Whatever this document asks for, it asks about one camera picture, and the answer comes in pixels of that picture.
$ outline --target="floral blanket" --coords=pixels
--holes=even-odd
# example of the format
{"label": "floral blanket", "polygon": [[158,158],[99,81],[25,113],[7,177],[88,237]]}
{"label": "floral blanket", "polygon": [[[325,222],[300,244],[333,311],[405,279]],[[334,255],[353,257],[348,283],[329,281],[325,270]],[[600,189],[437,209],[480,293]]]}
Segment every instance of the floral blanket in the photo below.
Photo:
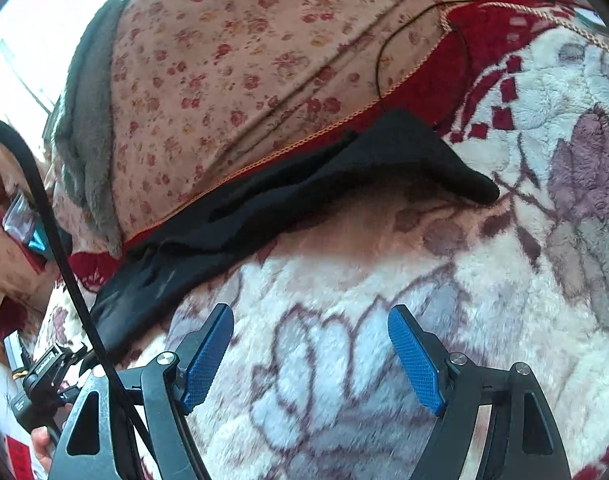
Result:
{"label": "floral blanket", "polygon": [[[477,10],[478,22],[508,12],[494,3]],[[198,286],[134,344],[124,365],[175,348],[216,303],[232,306],[232,343],[206,402],[189,417],[214,478],[407,479],[434,420],[387,336],[397,303],[477,364],[529,363],[575,480],[605,469],[609,47],[554,13],[534,21],[534,12],[513,6],[508,32],[489,29],[489,38],[505,41],[483,66],[479,60],[491,58],[460,24],[475,77],[444,139],[500,186],[494,206],[473,206],[426,182],[358,190]],[[450,70],[447,38],[407,79],[409,88],[428,94],[422,78],[431,63],[431,81]],[[450,45],[461,48],[457,37]],[[36,352],[81,337],[58,289]],[[479,463],[488,421],[481,413],[464,479],[475,478]],[[144,465],[156,478],[149,457]]]}

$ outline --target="blue gripper pad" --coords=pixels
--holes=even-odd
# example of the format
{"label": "blue gripper pad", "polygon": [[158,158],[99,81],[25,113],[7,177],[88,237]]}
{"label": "blue gripper pad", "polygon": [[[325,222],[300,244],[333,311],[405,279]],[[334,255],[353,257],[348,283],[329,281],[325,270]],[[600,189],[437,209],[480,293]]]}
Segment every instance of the blue gripper pad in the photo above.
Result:
{"label": "blue gripper pad", "polygon": [[208,334],[198,347],[193,361],[187,367],[186,389],[180,399],[185,413],[190,413],[194,407],[202,404],[206,399],[206,394],[209,393],[209,388],[214,382],[216,372],[233,336],[233,311],[231,307],[227,305],[209,327],[211,316],[202,327],[202,330],[208,330]]}
{"label": "blue gripper pad", "polygon": [[442,412],[444,399],[437,385],[437,369],[397,308],[389,313],[389,338],[407,373],[417,400],[434,415]]}

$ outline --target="plastic bag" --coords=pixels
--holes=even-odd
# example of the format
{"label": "plastic bag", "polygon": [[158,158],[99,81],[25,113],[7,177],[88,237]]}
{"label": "plastic bag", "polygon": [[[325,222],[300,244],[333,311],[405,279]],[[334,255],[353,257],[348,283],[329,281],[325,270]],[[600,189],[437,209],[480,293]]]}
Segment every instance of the plastic bag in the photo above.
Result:
{"label": "plastic bag", "polygon": [[9,236],[27,245],[33,238],[35,225],[36,213],[31,209],[27,197],[18,192],[2,219],[2,228]]}

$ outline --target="bed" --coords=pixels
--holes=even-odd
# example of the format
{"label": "bed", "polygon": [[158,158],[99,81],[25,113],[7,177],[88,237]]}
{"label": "bed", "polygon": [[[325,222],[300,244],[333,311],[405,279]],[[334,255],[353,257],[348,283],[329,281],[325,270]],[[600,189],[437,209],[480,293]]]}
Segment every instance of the bed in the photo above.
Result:
{"label": "bed", "polygon": [[[201,4],[210,0],[190,1],[203,17],[195,33],[172,28],[194,8],[169,0],[133,0],[120,22],[113,190],[126,247],[245,168],[375,113],[370,81],[380,45],[431,2],[378,0],[383,7],[372,22],[354,23],[341,45],[326,35],[321,16],[336,19],[343,9],[316,9],[301,21],[311,25],[303,34],[320,55],[283,56],[267,52],[262,40],[276,37],[274,27],[289,29],[279,15],[271,27],[258,16],[228,20],[231,38],[242,38],[220,43],[207,38],[211,15]],[[258,7],[277,6],[258,0]],[[455,24],[468,64],[450,34]],[[202,62],[198,33],[217,47],[219,63],[205,77],[190,66],[190,56]],[[264,72],[256,67],[258,80],[244,70],[235,79],[224,60],[244,51],[249,38],[274,62]],[[443,139],[499,186],[495,205],[472,205],[430,182],[351,192],[196,287],[133,343],[121,365],[174,349],[215,304],[228,303],[236,318],[232,344],[206,402],[189,418],[214,478],[408,478],[433,421],[387,338],[387,314],[404,303],[425,330],[478,364],[529,363],[575,480],[598,478],[609,463],[609,41],[546,0],[483,0],[449,7],[399,35],[383,68],[386,104],[440,123]],[[178,86],[165,86],[175,76]],[[464,76],[470,85],[463,92]],[[234,79],[233,105],[216,110],[216,90],[228,91]],[[255,86],[267,79],[281,89],[275,101]],[[216,97],[202,91],[207,82]],[[173,114],[182,135],[160,126],[173,130]],[[223,140],[206,136],[210,128]],[[96,290],[118,263],[57,188],[54,207],[73,234],[80,281]],[[94,293],[86,300],[91,307]],[[58,286],[36,355],[53,342],[84,340],[74,312]],[[475,477],[486,417],[478,417],[463,478]],[[143,464],[155,478],[150,457]]]}

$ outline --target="blue object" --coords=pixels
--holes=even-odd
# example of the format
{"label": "blue object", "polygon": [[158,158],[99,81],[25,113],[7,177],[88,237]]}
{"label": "blue object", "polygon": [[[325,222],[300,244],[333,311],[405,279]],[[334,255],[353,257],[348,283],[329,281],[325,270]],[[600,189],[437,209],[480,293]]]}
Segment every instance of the blue object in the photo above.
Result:
{"label": "blue object", "polygon": [[444,408],[444,398],[437,384],[437,369],[397,308],[390,311],[387,325],[389,338],[417,400],[434,415],[439,415]]}
{"label": "blue object", "polygon": [[187,367],[187,386],[180,399],[185,412],[190,412],[206,399],[232,336],[233,311],[231,307],[226,306]]}

